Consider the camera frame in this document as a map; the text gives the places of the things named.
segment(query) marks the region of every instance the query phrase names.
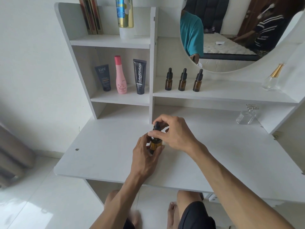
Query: wooden door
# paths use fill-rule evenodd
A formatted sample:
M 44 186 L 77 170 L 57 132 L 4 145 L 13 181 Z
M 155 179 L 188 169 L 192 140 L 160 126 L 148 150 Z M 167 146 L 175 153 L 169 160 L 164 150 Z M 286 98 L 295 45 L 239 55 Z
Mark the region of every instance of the wooden door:
M 282 14 L 285 18 L 291 18 L 303 7 L 304 0 L 251 0 L 246 16 L 239 29 L 238 36 L 251 30 L 260 22 L 257 16 L 267 4 L 275 4 L 275 14 Z

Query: book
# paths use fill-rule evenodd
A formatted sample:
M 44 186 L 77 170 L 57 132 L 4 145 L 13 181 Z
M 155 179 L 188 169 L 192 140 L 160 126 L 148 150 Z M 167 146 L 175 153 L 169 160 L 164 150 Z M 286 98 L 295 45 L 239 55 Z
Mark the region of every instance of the book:
M 86 24 L 88 34 L 92 34 L 91 27 L 90 27 L 90 24 L 89 24 L 89 21 L 88 21 L 89 17 L 88 17 L 88 14 L 86 12 L 84 0 L 79 0 L 79 3 L 81 5 L 81 11 L 82 11 L 83 16 L 84 16 L 84 20 L 85 20 L 85 24 Z
M 97 30 L 96 30 L 96 26 L 95 26 L 95 20 L 94 20 L 94 16 L 93 16 L 93 13 L 92 13 L 91 2 L 90 2 L 90 0 L 84 0 L 84 3 L 85 3 L 86 11 L 88 13 L 89 23 L 90 23 L 92 34 L 97 34 Z
M 103 34 L 103 27 L 102 27 L 101 17 L 100 17 L 99 11 L 98 11 L 97 1 L 96 0 L 90 0 L 90 1 L 91 1 L 91 7 L 92 7 L 93 15 L 94 15 L 97 33 Z

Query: pink bottle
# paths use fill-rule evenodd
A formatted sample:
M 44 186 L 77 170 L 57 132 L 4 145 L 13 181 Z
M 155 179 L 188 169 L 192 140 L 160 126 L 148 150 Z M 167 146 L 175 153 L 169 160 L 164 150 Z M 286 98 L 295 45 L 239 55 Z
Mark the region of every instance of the pink bottle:
M 115 56 L 115 67 L 116 67 L 116 89 L 119 94 L 127 93 L 127 83 L 124 77 L 123 69 L 122 69 L 122 61 L 121 56 Z

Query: black shorts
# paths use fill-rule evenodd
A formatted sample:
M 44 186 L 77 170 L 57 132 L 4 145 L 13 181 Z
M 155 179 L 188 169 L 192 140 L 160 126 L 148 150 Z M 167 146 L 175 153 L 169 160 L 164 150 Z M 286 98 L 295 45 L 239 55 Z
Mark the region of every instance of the black shorts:
M 123 229 L 135 229 L 135 226 L 127 219 Z M 196 201 L 183 212 L 178 229 L 216 229 L 216 225 L 214 219 L 208 216 L 203 202 Z

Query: gold perfume cap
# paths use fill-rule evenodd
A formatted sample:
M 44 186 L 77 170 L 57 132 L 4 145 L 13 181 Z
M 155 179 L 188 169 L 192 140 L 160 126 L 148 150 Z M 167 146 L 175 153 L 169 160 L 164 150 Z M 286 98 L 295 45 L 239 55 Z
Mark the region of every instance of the gold perfume cap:
M 271 77 L 277 78 L 277 77 L 280 75 L 280 72 L 281 72 L 283 66 L 284 66 L 284 63 L 281 62 L 281 63 L 278 65 L 278 68 L 275 69 L 275 71 L 271 74 Z

